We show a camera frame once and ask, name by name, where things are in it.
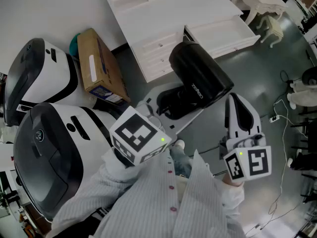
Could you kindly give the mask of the brown cardboard box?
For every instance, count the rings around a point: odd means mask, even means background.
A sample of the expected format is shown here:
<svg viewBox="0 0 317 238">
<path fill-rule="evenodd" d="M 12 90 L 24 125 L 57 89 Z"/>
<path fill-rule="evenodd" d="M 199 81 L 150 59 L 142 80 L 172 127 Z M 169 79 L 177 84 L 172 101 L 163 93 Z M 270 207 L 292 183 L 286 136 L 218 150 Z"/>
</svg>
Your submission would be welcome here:
<svg viewBox="0 0 317 238">
<path fill-rule="evenodd" d="M 97 32 L 79 34 L 77 44 L 86 92 L 119 106 L 131 102 L 118 62 Z"/>
</svg>

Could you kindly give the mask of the black chair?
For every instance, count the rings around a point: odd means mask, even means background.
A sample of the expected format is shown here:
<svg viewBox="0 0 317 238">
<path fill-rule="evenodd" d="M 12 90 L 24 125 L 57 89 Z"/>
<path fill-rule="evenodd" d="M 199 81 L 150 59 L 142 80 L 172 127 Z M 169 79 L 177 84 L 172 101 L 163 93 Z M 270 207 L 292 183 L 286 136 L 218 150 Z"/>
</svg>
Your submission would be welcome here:
<svg viewBox="0 0 317 238">
<path fill-rule="evenodd" d="M 296 157 L 289 158 L 287 165 L 292 170 L 317 171 L 317 119 L 308 124 L 307 147 L 296 147 Z"/>
</svg>

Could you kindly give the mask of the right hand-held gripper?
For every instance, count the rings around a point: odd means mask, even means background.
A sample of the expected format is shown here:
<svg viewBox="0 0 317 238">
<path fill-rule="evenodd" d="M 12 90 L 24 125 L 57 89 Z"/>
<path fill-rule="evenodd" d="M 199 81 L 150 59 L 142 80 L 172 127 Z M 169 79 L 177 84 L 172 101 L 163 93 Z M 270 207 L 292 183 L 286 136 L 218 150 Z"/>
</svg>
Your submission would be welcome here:
<svg viewBox="0 0 317 238">
<path fill-rule="evenodd" d="M 230 93 L 226 99 L 225 128 L 228 135 L 219 142 L 219 155 L 231 181 L 244 182 L 269 176 L 272 169 L 271 147 L 266 144 L 265 135 L 261 132 L 260 116 L 238 94 Z"/>
</svg>

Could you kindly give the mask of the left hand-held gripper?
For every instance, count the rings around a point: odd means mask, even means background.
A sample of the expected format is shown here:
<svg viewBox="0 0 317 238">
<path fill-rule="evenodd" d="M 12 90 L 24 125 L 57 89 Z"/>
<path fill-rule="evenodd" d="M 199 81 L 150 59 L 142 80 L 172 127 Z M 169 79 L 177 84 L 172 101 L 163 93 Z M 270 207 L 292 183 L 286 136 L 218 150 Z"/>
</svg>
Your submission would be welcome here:
<svg viewBox="0 0 317 238">
<path fill-rule="evenodd" d="M 189 107 L 185 95 L 182 83 L 153 88 L 145 97 L 145 114 L 157 114 L 160 129 L 135 108 L 128 107 L 109 129 L 114 147 L 135 166 L 164 152 L 171 143 L 167 134 L 179 134 L 204 111 Z"/>
</svg>

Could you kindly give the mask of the round grey stand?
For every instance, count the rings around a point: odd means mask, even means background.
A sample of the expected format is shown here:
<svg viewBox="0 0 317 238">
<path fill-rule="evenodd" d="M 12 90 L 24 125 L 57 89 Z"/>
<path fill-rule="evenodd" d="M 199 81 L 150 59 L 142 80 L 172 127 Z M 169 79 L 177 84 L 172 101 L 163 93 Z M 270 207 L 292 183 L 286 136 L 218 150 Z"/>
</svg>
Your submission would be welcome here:
<svg viewBox="0 0 317 238">
<path fill-rule="evenodd" d="M 302 75 L 302 83 L 306 86 L 317 86 L 317 66 L 307 69 Z"/>
</svg>

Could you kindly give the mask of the white wooden shelf cabinet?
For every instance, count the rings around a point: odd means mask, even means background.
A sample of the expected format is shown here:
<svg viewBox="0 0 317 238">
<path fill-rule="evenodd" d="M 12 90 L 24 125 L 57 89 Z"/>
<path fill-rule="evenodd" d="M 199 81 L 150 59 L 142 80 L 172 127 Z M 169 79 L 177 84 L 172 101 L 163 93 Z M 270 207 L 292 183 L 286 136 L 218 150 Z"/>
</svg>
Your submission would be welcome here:
<svg viewBox="0 0 317 238">
<path fill-rule="evenodd" d="M 185 26 L 200 26 L 231 19 L 241 15 L 230 0 L 107 0 L 115 19 L 130 48 L 146 38 L 163 32 L 178 31 Z M 151 82 L 171 72 L 169 62 L 153 67 L 141 67 L 141 72 Z"/>
</svg>

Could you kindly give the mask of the person's right forearm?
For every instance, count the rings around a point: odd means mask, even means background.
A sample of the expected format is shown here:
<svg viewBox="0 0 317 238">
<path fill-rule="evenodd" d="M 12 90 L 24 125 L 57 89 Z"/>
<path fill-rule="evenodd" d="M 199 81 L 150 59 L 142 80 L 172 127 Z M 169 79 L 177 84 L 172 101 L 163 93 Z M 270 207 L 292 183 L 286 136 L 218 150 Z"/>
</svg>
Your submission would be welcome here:
<svg viewBox="0 0 317 238">
<path fill-rule="evenodd" d="M 239 216 L 239 205 L 244 201 L 244 182 L 233 182 L 226 173 L 222 179 L 222 204 L 226 215 L 231 218 Z"/>
</svg>

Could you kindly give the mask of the person's striped white shirt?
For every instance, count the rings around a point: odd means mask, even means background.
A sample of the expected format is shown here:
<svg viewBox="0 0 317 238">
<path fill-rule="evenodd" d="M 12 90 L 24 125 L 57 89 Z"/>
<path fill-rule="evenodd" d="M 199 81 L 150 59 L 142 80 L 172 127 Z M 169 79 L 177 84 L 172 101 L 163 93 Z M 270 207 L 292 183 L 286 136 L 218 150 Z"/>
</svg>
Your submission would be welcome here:
<svg viewBox="0 0 317 238">
<path fill-rule="evenodd" d="M 83 187 L 58 211 L 47 238 L 246 238 L 226 215 L 222 181 L 198 153 L 192 159 L 187 179 L 175 174 L 170 150 L 140 164 L 136 181 L 107 208 L 76 206 Z"/>
</svg>

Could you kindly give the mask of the white large drawer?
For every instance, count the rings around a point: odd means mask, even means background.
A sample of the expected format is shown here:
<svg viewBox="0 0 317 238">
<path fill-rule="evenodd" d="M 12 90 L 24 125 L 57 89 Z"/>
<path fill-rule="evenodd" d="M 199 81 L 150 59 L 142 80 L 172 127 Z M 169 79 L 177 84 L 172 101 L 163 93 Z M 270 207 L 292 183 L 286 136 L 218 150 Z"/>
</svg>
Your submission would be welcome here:
<svg viewBox="0 0 317 238">
<path fill-rule="evenodd" d="M 260 38 L 238 15 L 229 20 L 185 26 L 185 30 L 214 59 L 250 47 Z"/>
</svg>

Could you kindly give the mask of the cream cushioned stool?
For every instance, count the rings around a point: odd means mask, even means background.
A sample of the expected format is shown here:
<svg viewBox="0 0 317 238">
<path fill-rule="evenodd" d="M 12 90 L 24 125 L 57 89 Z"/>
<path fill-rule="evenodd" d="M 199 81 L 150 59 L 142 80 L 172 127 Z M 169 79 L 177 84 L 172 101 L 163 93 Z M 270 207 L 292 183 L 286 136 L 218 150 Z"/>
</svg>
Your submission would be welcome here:
<svg viewBox="0 0 317 238">
<path fill-rule="evenodd" d="M 277 37 L 277 39 L 269 45 L 269 47 L 272 49 L 275 44 L 282 41 L 284 37 L 283 30 L 281 29 L 278 20 L 269 15 L 261 18 L 260 23 L 256 27 L 256 29 L 259 30 L 264 23 L 266 23 L 267 29 L 265 32 L 265 36 L 260 40 L 260 43 L 262 44 L 269 36 L 274 35 Z"/>
</svg>

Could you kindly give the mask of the black round desk fan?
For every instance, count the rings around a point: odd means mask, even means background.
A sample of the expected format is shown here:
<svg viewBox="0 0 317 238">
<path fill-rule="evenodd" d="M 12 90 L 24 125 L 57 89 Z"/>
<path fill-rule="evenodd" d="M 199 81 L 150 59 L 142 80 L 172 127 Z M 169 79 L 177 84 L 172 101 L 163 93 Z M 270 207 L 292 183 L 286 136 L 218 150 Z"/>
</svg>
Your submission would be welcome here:
<svg viewBox="0 0 317 238">
<path fill-rule="evenodd" d="M 184 41 L 176 45 L 169 62 L 185 87 L 185 101 L 198 108 L 209 107 L 234 87 L 230 77 L 196 42 Z"/>
</svg>

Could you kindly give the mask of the person's jeans leg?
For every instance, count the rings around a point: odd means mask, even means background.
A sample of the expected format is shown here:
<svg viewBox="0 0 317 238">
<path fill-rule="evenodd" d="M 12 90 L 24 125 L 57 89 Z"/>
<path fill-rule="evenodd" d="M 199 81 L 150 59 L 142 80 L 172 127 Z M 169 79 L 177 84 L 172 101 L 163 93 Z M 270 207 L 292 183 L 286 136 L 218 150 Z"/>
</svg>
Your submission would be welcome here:
<svg viewBox="0 0 317 238">
<path fill-rule="evenodd" d="M 193 159 L 188 157 L 179 146 L 172 146 L 170 148 L 170 156 L 174 162 L 175 174 L 188 179 L 191 174 Z"/>
</svg>

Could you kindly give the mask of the person's left forearm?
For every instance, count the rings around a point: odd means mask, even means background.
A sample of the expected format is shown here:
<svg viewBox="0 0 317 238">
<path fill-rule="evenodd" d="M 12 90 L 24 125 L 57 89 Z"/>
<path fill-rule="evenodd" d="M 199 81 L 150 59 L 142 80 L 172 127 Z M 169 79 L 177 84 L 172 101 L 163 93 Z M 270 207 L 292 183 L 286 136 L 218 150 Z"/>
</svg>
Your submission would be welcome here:
<svg viewBox="0 0 317 238">
<path fill-rule="evenodd" d="M 104 164 L 76 197 L 76 206 L 85 211 L 112 205 L 137 179 L 142 166 L 125 166 L 112 147 L 103 156 Z"/>
</svg>

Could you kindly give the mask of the teal round object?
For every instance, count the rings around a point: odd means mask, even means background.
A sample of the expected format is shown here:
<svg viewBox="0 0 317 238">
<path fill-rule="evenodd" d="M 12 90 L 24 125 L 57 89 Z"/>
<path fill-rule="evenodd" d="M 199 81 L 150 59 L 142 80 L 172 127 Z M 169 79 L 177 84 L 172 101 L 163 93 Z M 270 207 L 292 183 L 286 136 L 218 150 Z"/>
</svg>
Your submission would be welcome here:
<svg viewBox="0 0 317 238">
<path fill-rule="evenodd" d="M 74 56 L 74 57 L 79 57 L 79 52 L 78 52 L 78 41 L 77 41 L 77 37 L 80 35 L 80 33 L 76 34 L 70 44 L 69 44 L 69 54 Z"/>
</svg>

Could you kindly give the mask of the small white drawer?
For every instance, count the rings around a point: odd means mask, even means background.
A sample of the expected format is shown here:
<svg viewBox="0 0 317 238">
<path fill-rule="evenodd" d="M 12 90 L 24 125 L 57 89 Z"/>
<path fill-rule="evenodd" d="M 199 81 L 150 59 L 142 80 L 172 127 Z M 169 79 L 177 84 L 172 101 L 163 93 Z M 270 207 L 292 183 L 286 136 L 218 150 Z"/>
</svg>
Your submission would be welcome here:
<svg viewBox="0 0 317 238">
<path fill-rule="evenodd" d="M 137 56 L 150 56 L 161 51 L 174 48 L 182 41 L 183 29 L 178 31 L 163 32 L 159 35 L 143 39 L 132 45 L 132 50 Z"/>
<path fill-rule="evenodd" d="M 146 56 L 138 60 L 141 67 L 153 67 L 157 66 L 158 64 L 164 64 L 168 62 L 169 56 L 172 52 L 172 49 L 168 49 L 162 51 L 160 53 L 156 53 L 153 55 Z"/>
</svg>

